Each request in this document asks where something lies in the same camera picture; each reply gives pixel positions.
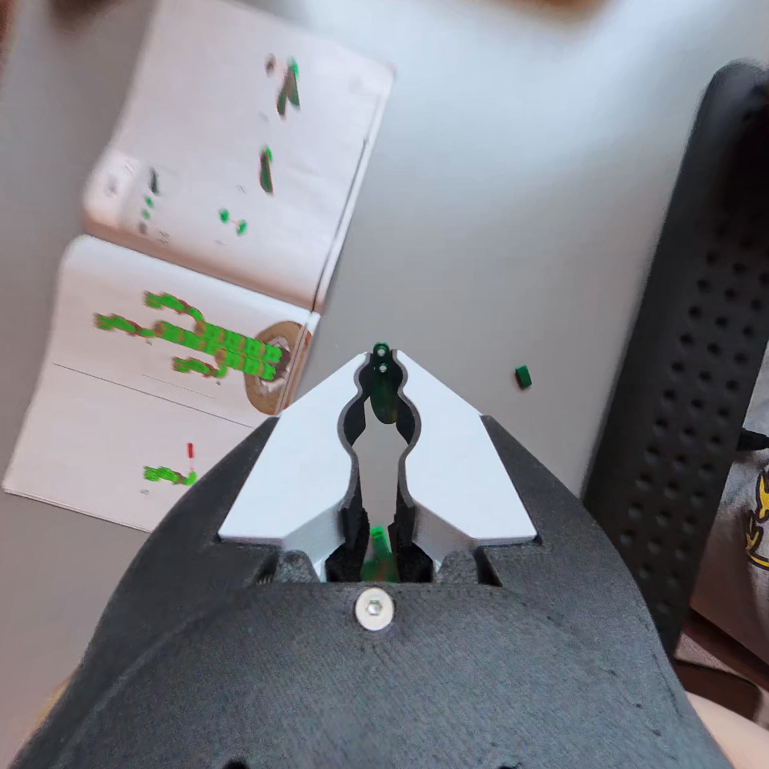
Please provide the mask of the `dark green lego leaf piece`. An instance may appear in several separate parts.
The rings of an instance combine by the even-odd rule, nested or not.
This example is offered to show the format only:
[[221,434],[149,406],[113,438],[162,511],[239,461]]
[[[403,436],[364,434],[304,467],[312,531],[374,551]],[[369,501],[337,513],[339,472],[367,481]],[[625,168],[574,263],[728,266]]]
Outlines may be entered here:
[[374,416],[385,425],[397,422],[401,371],[390,347],[378,342],[370,358],[370,404]]

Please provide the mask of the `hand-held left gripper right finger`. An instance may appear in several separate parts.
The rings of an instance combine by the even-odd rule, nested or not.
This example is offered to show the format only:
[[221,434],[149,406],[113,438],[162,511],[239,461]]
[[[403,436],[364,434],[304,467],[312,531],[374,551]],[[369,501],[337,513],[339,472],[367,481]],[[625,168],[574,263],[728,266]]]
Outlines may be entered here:
[[533,542],[537,530],[474,406],[402,351],[401,397],[415,409],[405,489],[411,540],[431,559]]

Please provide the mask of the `black perforated chair back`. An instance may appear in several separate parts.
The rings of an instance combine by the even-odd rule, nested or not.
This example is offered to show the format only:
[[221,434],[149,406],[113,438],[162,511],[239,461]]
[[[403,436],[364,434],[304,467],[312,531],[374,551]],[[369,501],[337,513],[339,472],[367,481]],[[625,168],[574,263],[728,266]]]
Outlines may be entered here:
[[767,78],[707,86],[584,492],[669,657],[767,347]]

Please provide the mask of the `lego instruction booklet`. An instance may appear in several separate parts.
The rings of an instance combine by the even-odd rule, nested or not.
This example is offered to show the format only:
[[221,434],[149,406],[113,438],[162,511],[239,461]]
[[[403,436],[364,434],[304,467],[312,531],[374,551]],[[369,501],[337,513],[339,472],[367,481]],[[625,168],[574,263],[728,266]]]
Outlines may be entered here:
[[151,531],[279,415],[395,78],[245,2],[155,3],[3,491]]

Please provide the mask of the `person's grey printed shirt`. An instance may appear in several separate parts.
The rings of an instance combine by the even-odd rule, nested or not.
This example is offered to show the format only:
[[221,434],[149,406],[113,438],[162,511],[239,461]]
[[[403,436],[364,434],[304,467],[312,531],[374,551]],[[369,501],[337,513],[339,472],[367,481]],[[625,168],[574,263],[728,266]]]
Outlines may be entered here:
[[748,405],[751,448],[739,449],[709,535],[691,607],[768,662],[768,353]]

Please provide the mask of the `person's leg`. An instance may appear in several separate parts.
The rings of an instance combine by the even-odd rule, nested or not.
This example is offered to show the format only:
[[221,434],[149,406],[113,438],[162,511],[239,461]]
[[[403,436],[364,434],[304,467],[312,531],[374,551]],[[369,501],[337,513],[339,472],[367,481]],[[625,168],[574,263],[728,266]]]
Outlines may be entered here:
[[768,768],[768,731],[704,697],[687,699],[733,768]]

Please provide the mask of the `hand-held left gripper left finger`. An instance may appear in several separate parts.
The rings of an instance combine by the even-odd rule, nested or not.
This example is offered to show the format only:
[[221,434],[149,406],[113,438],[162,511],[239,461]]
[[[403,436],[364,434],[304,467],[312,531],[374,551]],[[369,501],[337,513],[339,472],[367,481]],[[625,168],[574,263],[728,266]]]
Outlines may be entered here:
[[362,505],[354,444],[366,427],[361,353],[278,417],[218,530],[227,542],[273,545],[324,561],[358,537]]

